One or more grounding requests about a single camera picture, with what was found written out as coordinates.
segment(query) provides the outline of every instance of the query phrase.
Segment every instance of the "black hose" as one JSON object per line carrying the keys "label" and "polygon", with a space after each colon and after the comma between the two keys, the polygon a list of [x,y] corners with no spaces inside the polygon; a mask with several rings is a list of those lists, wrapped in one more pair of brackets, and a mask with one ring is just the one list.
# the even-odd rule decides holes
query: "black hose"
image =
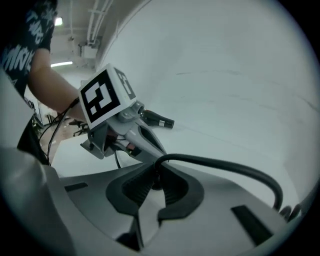
{"label": "black hose", "polygon": [[256,181],[259,181],[266,186],[268,186],[274,193],[274,204],[273,208],[277,211],[280,210],[281,204],[283,202],[283,191],[281,189],[281,186],[278,184],[278,182],[270,177],[269,175],[265,174],[262,171],[259,171],[257,169],[234,163],[234,162],[228,162],[228,161],[222,161],[217,159],[211,159],[211,158],[205,158],[200,156],[194,156],[194,155],[187,155],[187,154],[166,154],[161,156],[157,159],[157,161],[154,163],[154,169],[158,170],[162,162],[168,161],[168,160],[178,160],[183,162],[188,162],[196,165],[216,168],[225,170],[228,172],[240,174],[247,176],[249,178],[252,178]]}

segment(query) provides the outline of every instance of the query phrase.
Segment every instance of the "black t-shirt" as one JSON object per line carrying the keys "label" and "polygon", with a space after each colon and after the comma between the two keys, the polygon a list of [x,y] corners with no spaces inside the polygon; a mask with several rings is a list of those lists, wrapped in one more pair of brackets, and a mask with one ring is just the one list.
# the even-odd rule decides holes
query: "black t-shirt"
{"label": "black t-shirt", "polygon": [[[8,11],[1,18],[3,20],[5,16],[10,17],[11,20],[7,21],[10,25],[5,26],[3,32],[0,65],[22,97],[25,94],[28,75],[36,50],[43,48],[50,51],[54,19],[57,14],[56,8],[56,0],[25,0],[14,8],[14,10],[18,9],[17,12],[10,13]],[[43,164],[47,163],[31,122],[25,128],[18,148],[31,153]]]}

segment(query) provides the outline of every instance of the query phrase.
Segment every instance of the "black strip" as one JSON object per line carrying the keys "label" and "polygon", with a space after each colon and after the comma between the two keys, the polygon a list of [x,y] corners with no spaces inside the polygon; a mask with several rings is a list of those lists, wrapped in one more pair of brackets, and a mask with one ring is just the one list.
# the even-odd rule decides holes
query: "black strip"
{"label": "black strip", "polygon": [[242,227],[256,246],[272,237],[272,233],[261,223],[261,221],[245,206],[231,208]]}
{"label": "black strip", "polygon": [[70,192],[70,191],[74,191],[74,190],[83,189],[86,187],[88,187],[88,184],[81,182],[81,183],[77,183],[77,184],[64,186],[64,189],[65,189],[65,191]]}

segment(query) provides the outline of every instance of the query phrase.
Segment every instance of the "floor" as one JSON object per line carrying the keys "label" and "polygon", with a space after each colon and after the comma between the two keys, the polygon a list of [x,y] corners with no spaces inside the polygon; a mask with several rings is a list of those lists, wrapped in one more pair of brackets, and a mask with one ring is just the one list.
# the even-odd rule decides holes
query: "floor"
{"label": "floor", "polygon": [[[59,130],[57,131],[56,135],[53,138],[51,147],[50,147],[50,153],[49,153],[49,161],[50,163],[52,163],[55,153],[57,151],[57,148],[60,144],[61,141],[72,138],[74,132],[78,131],[79,128],[76,125],[69,125],[69,123],[73,121],[73,119],[67,119],[63,122],[63,124],[60,126]],[[46,132],[45,134],[42,136],[41,140],[40,140],[40,145],[41,148],[43,149],[43,151],[45,153],[48,152],[48,145],[50,142],[50,139],[56,129],[58,124],[54,124],[53,126],[51,126]]]}

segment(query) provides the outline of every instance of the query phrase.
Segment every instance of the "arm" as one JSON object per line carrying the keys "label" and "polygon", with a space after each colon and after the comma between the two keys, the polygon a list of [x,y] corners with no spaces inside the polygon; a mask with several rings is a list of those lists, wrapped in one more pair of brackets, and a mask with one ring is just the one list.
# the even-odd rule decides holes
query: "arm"
{"label": "arm", "polygon": [[[78,91],[50,67],[50,52],[38,49],[32,60],[28,87],[33,95],[49,108],[63,112],[78,97]],[[86,121],[80,103],[72,108],[69,116]]]}

